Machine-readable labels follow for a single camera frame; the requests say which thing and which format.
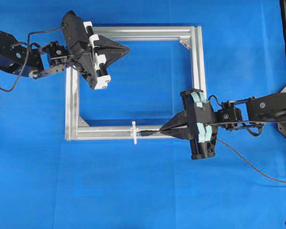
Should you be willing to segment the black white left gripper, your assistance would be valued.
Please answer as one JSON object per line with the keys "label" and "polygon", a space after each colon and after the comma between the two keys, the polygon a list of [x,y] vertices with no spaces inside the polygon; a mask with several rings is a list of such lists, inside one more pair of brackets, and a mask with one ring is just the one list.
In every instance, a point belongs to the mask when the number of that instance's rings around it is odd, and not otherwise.
{"label": "black white left gripper", "polygon": [[105,89],[111,80],[106,68],[127,55],[130,49],[102,35],[94,34],[92,24],[84,22],[74,11],[62,18],[63,35],[70,65],[82,75],[92,90]]}

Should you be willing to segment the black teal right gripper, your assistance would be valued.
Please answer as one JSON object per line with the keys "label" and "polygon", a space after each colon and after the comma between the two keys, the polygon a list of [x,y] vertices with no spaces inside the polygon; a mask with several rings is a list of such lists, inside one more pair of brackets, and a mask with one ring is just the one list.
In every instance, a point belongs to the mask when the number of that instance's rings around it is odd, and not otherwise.
{"label": "black teal right gripper", "polygon": [[180,92],[180,96],[184,111],[164,124],[160,133],[190,140],[192,160],[214,157],[218,128],[211,125],[215,123],[215,113],[210,101],[200,89]]}

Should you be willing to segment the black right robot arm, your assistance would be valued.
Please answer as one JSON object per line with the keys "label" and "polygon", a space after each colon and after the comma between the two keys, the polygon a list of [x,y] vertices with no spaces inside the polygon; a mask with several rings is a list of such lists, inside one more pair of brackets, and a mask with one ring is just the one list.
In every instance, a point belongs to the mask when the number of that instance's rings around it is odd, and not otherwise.
{"label": "black right robot arm", "polygon": [[215,156],[218,128],[228,131],[245,129],[253,136],[262,133],[266,123],[286,126],[286,92],[221,103],[214,111],[200,89],[180,93],[184,110],[160,128],[160,133],[189,140],[192,159]]}

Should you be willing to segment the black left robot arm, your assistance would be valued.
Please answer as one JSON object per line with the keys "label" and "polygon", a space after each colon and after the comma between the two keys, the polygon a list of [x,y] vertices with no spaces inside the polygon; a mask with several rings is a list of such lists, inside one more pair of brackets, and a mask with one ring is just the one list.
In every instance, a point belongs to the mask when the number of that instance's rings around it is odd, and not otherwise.
{"label": "black left robot arm", "polygon": [[66,44],[19,42],[0,31],[0,70],[18,78],[39,79],[64,71],[77,71],[92,90],[104,89],[111,81],[107,68],[129,53],[130,49],[93,32],[92,23],[83,22],[74,11],[67,12],[57,28]]}

